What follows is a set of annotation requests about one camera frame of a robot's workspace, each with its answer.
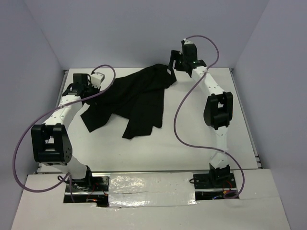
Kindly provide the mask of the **black long sleeve shirt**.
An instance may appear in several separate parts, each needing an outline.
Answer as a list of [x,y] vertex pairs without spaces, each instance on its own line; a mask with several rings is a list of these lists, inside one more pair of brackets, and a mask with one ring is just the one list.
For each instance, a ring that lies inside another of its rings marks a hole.
[[116,78],[102,95],[92,99],[81,119],[89,132],[106,125],[111,115],[128,119],[122,138],[149,136],[163,125],[165,89],[176,82],[164,64],[155,64]]

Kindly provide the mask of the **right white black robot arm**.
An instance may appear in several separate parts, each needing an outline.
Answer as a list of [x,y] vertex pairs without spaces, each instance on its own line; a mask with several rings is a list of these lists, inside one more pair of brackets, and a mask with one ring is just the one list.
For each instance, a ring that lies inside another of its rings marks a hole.
[[183,71],[196,82],[207,97],[203,119],[210,129],[215,150],[209,160],[209,183],[220,187],[230,177],[227,155],[227,131],[233,117],[233,94],[226,92],[208,72],[206,63],[199,60],[195,44],[182,41],[182,50],[172,50],[167,72],[174,77],[174,70]]

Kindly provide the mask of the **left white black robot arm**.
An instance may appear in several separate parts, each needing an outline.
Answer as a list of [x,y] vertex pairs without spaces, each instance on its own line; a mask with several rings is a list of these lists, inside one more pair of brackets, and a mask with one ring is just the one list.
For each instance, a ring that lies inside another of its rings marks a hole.
[[54,111],[41,125],[33,125],[31,138],[34,160],[71,175],[72,186],[88,191],[94,185],[91,170],[73,156],[67,130],[84,102],[78,100],[100,92],[103,73],[73,74],[71,83],[62,94],[60,109]]

